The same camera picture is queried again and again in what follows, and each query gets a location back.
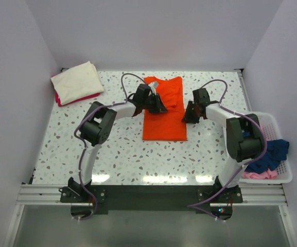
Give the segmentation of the orange t-shirt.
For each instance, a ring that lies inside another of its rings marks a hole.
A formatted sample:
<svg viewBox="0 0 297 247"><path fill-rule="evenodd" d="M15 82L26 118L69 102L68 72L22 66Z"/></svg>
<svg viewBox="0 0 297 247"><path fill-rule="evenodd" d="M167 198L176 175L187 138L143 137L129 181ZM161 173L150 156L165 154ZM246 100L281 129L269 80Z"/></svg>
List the orange t-shirt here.
<svg viewBox="0 0 297 247"><path fill-rule="evenodd" d="M186 141L186 124L182 121L185 114L183 83L181 77L161 80L146 77L147 84L157 82L156 92L160 95L166 113L144 113L143 140L151 141Z"/></svg>

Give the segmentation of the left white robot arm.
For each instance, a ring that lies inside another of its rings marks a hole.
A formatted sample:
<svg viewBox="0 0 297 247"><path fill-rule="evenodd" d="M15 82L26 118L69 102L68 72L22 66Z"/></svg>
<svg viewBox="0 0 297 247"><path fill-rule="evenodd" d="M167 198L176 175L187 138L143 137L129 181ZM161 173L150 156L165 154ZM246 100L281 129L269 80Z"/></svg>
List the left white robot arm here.
<svg viewBox="0 0 297 247"><path fill-rule="evenodd" d="M121 118L135 117L142 111L153 114L167 113L159 94L156 92L159 83L140 84L135 93L126 98L125 102L104 105L98 101L92 103L82 122L74 131L74 137L84 144L78 163L78 176L68 180L68 192L65 196L84 202L94 198L90 192L92 170L96 155L101 145L107 141L114 121Z"/></svg>

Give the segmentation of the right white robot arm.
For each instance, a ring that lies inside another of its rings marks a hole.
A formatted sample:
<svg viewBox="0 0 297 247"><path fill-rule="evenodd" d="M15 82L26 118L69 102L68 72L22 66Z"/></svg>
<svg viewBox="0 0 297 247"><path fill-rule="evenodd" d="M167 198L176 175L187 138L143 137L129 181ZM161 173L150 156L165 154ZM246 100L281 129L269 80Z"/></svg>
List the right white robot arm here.
<svg viewBox="0 0 297 247"><path fill-rule="evenodd" d="M238 113L210 100L206 89L193 91L194 99L188 102L184 123L197 124L208 119L220 124L225 130L228 159L222 172L215 178L210 199L225 202L231 196L230 188L238 186L245 168L260 159L267 151L267 140L259 119L253 113Z"/></svg>

